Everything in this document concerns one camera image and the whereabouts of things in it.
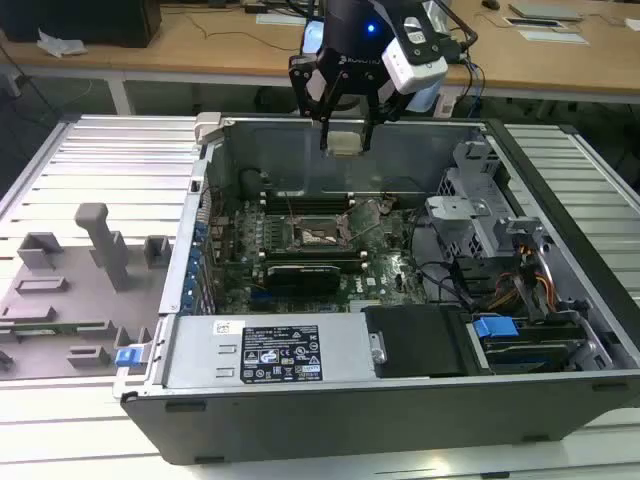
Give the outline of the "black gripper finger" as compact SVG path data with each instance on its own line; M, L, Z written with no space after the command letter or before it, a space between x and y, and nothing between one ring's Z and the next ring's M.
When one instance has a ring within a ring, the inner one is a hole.
M362 87L367 111L361 133L361 150L369 151L374 128L399 116L400 94L389 74L382 71L366 72Z
M345 92L346 73L307 55L291 56L288 73L300 116L320 123L320 149L326 150L329 121Z

